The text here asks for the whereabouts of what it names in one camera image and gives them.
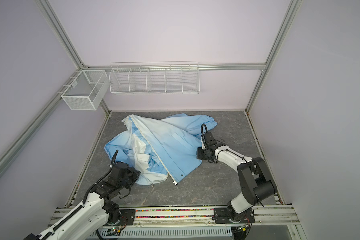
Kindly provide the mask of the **light blue zip jacket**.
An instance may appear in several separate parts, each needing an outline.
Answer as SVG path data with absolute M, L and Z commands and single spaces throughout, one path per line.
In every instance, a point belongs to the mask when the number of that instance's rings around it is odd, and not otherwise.
M 213 117 L 177 114 L 156 120 L 129 115 L 122 121 L 126 131 L 105 144 L 110 159 L 134 167 L 141 174 L 137 184 L 159 184 L 171 177 L 177 185 L 201 165 L 197 149 L 201 147 L 201 126 L 217 126 Z

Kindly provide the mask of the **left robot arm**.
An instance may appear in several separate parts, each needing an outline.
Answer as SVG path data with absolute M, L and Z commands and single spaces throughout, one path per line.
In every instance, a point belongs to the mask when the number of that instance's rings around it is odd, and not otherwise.
M 117 224 L 122 214 L 112 201 L 121 190 L 131 190 L 141 172 L 127 163 L 111 159 L 109 170 L 86 191 L 83 200 L 68 214 L 38 235 L 29 234 L 26 240 L 85 240 L 107 223 Z

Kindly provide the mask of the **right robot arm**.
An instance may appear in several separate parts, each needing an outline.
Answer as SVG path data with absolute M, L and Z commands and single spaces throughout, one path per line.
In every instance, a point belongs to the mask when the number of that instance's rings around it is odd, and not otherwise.
M 277 193 L 277 185 L 265 160 L 250 158 L 219 142 L 201 125 L 202 146 L 197 149 L 197 159 L 217 164 L 224 163 L 238 174 L 241 192 L 226 207 L 215 208 L 212 220 L 217 224 L 253 223 L 256 204 Z

